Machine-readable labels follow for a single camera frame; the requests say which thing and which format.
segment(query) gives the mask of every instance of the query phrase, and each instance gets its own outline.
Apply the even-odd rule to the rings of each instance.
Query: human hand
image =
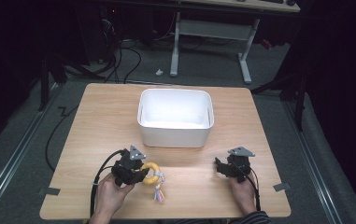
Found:
[[[91,223],[109,223],[114,214],[121,208],[125,196],[135,185],[117,186],[116,177],[110,173],[98,183],[96,191],[95,211]]]
[[[250,172],[249,178],[253,180],[253,174]],[[248,180],[238,183],[236,177],[229,177],[230,185],[233,192],[235,202],[238,204],[244,217],[256,211],[254,203],[254,188]]]

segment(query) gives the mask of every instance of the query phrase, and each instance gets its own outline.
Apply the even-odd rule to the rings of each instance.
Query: white plastic bin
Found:
[[[214,124],[210,95],[194,90],[145,90],[137,122],[146,146],[203,147]]]

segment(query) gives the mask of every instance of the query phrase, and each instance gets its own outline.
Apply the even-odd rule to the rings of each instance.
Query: sleeve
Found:
[[[252,212],[238,220],[231,221],[229,224],[267,224],[271,223],[270,217],[264,212]]]

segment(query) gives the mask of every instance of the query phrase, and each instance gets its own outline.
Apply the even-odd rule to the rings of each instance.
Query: wooden table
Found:
[[[146,147],[137,123],[140,94],[150,88],[203,90],[210,94],[215,124],[202,148]],[[90,84],[67,137],[40,215],[45,219],[83,219],[90,216],[94,176],[113,152],[136,146],[164,173],[165,201],[153,201],[154,186],[135,185],[114,218],[241,217],[228,179],[216,172],[215,157],[226,162],[228,149],[243,146],[260,184],[261,206],[270,217],[291,213],[256,106],[248,89],[189,86]],[[109,164],[121,157],[116,156]]]

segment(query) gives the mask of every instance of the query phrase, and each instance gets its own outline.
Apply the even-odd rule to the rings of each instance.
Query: wire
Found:
[[[46,144],[46,150],[45,150],[45,156],[46,156],[46,162],[47,162],[47,165],[49,166],[49,168],[55,172],[55,168],[51,165],[50,163],[50,160],[49,160],[49,145],[50,145],[50,141],[53,137],[53,135],[55,134],[56,130],[58,129],[58,127],[62,124],[62,122],[64,122],[64,120],[69,117],[69,115],[71,113],[73,113],[73,111],[75,111],[76,109],[78,108],[78,105],[76,105],[73,109],[71,109],[67,114],[64,114],[64,117],[58,122],[58,124],[54,127],[54,129],[52,130],[51,134],[50,134],[50,137],[47,141],[47,144]]]
[[[101,22],[105,23],[107,25],[107,30],[106,32],[104,32],[104,36],[105,36],[105,39],[106,39],[106,52],[105,52],[105,58],[108,58],[108,63],[107,65],[105,65],[103,68],[100,68],[96,71],[93,71],[91,72],[92,74],[95,74],[95,75],[99,75],[101,73],[104,73],[106,72],[107,70],[109,70],[110,68],[112,68],[115,63],[116,63],[116,57],[114,55],[114,52],[111,52],[111,50],[113,49],[112,46],[113,46],[113,43],[114,43],[114,39],[116,36],[118,36],[119,34],[118,33],[115,33],[115,27],[113,25],[112,22],[110,22],[109,20],[106,20],[106,19],[102,19]],[[74,75],[74,76],[81,76],[83,75],[83,73],[77,73],[75,71],[72,71],[66,67],[64,67],[64,70],[65,72],[71,74],[71,75]]]
[[[161,46],[161,47],[169,47],[175,43],[175,39],[168,40],[168,42],[166,44],[160,44],[159,42],[166,40],[167,38],[170,38],[170,37],[173,37],[173,35],[166,36],[165,38],[158,39],[157,41],[153,41],[153,44],[155,44],[157,46]]]
[[[208,43],[208,44],[213,44],[213,45],[219,45],[219,46],[224,46],[224,45],[231,45],[231,44],[234,44],[236,42],[238,42],[238,40],[234,40],[234,39],[229,39],[229,40],[225,40],[225,42],[223,43],[218,43],[218,42],[215,42],[215,41],[210,41],[210,40],[204,40],[205,43]]]
[[[249,175],[247,175],[243,170],[241,170],[241,168],[239,166],[237,166],[234,162],[233,165],[245,176],[245,178],[250,182],[250,184],[253,186],[254,189],[254,195],[256,198],[256,210],[257,211],[261,211],[262,208],[260,207],[260,193],[259,193],[259,179],[257,178],[256,173],[254,172],[254,170],[252,168],[250,168],[250,170],[253,172],[255,178],[256,178],[256,185],[254,184],[253,180],[249,177]]]
[[[111,167],[113,167],[113,166],[107,166],[107,167],[103,168],[102,171],[105,171],[106,169],[111,168]]]
[[[204,38],[203,37],[192,37],[192,39],[198,39],[199,38],[199,40],[198,40],[198,44],[197,44],[197,46],[195,46],[195,47],[193,47],[193,48],[184,48],[183,46],[181,46],[180,44],[179,44],[179,47],[181,48],[181,49],[198,49],[199,47],[201,47],[202,46],[202,44],[203,44],[203,42],[204,42]]]
[[[131,73],[135,71],[135,69],[140,65],[140,62],[142,61],[142,57],[136,50],[134,50],[134,49],[127,49],[127,50],[130,50],[130,51],[136,53],[137,56],[139,56],[139,61],[137,62],[136,66],[127,75],[125,75],[124,82],[123,82],[124,84],[126,84],[126,81],[127,81],[127,78],[129,77],[129,75],[131,75]]]
[[[119,77],[117,76],[117,68],[119,68],[120,63],[121,63],[121,58],[122,58],[122,53],[121,53],[121,45],[119,46],[120,49],[120,58],[119,58],[119,62],[117,63],[117,66],[114,65],[114,69],[113,71],[111,71],[111,73],[107,76],[107,78],[105,78],[104,83],[107,83],[108,80],[110,79],[110,77],[115,73],[116,74],[116,83],[119,83]]]
[[[174,13],[174,17],[172,18],[172,21],[171,21],[171,25],[169,26],[169,29],[168,29],[168,31],[165,33],[165,35],[163,35],[163,36],[160,37],[160,38],[153,39],[153,41],[162,40],[162,39],[165,39],[165,38],[169,38],[170,36],[173,36],[173,35],[170,35],[170,33],[171,33],[171,30],[172,30],[172,27],[174,26],[174,21],[175,21],[175,17],[176,17],[176,16],[177,16],[177,13],[175,12],[175,13]]]
[[[105,166],[108,163],[108,161],[111,160],[111,158],[113,158],[114,156],[116,156],[117,154],[122,154],[123,150],[118,150],[113,152],[110,156],[107,157],[107,159],[104,161],[104,163],[102,164],[101,168],[99,168],[98,173],[96,174],[96,177],[93,181],[93,188],[91,190],[91,206],[90,206],[90,214],[91,217],[93,216],[93,211],[95,209],[95,195],[96,195],[96,191],[98,189],[98,181],[99,181],[99,177],[102,174],[102,172],[104,170],[106,170]]]

